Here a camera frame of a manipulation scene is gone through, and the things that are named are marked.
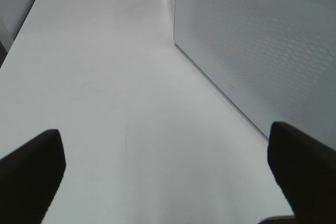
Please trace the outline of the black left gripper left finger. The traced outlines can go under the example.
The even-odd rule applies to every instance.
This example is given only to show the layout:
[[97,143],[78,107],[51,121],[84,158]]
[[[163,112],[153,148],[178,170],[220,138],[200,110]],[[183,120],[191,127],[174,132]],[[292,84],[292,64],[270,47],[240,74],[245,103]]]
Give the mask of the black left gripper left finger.
[[63,179],[57,129],[46,130],[1,159],[1,223],[42,223]]

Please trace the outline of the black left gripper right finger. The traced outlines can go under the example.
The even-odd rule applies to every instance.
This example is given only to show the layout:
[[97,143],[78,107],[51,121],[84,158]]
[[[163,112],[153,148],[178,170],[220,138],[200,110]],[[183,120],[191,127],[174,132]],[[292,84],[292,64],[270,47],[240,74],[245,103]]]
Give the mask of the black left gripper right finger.
[[335,150],[274,122],[267,162],[299,223],[335,223]]

